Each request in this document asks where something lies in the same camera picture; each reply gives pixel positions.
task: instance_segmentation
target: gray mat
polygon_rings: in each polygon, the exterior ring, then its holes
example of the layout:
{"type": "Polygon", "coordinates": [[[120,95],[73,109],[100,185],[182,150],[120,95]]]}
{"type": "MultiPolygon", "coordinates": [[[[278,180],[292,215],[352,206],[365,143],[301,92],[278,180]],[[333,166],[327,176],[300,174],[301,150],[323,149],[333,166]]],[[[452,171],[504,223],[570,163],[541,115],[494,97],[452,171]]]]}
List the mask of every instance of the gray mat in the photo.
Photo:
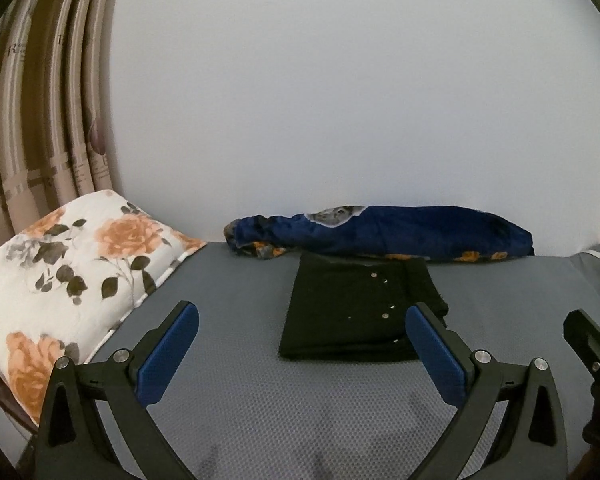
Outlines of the gray mat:
{"type": "MultiPolygon", "coordinates": [[[[331,364],[277,356],[298,256],[259,261],[210,244],[185,261],[96,355],[132,348],[176,305],[200,311],[200,332],[163,399],[149,412],[200,479],[404,480],[451,420],[420,362],[331,364]]],[[[600,324],[597,272],[568,258],[430,266],[449,304],[448,326],[503,362],[549,362],[560,393],[573,468],[592,409],[590,375],[562,339],[567,313],[600,324]]],[[[463,476],[486,456],[504,407],[496,407],[463,476]]],[[[101,412],[123,466],[142,476],[101,412]]]]}

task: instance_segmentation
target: curtain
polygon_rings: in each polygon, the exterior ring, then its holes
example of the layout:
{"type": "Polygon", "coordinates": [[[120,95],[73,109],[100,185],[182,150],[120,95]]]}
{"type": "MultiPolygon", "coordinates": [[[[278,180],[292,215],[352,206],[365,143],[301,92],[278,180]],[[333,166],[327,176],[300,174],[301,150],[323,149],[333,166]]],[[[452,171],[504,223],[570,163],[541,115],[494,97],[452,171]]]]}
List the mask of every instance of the curtain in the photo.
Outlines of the curtain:
{"type": "MultiPolygon", "coordinates": [[[[112,189],[100,107],[107,0],[13,0],[0,19],[0,246],[59,206],[112,189]]],[[[0,404],[35,426],[0,377],[0,404]]]]}

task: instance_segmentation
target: white pillow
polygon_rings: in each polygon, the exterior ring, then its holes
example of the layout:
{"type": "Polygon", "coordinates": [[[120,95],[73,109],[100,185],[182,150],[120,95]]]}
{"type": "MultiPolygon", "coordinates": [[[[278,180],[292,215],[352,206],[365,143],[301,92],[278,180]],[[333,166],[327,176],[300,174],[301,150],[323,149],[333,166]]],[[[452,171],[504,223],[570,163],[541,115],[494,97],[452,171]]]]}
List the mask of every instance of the white pillow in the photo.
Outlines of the white pillow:
{"type": "Polygon", "coordinates": [[[35,423],[55,360],[88,362],[204,245],[104,190],[69,202],[0,247],[0,374],[35,423]]]}

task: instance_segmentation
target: rolled blue cloth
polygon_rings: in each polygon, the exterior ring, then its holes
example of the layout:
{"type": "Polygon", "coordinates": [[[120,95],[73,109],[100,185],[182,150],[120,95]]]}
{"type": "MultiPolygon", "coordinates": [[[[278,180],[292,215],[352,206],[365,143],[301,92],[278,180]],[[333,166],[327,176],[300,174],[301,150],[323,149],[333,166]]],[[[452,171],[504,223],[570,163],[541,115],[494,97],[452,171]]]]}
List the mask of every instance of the rolled blue cloth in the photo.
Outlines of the rolled blue cloth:
{"type": "Polygon", "coordinates": [[[531,233],[457,206],[341,206],[314,214],[250,216],[224,228],[229,247],[259,258],[292,248],[318,254],[501,260],[534,254],[531,233]]]}

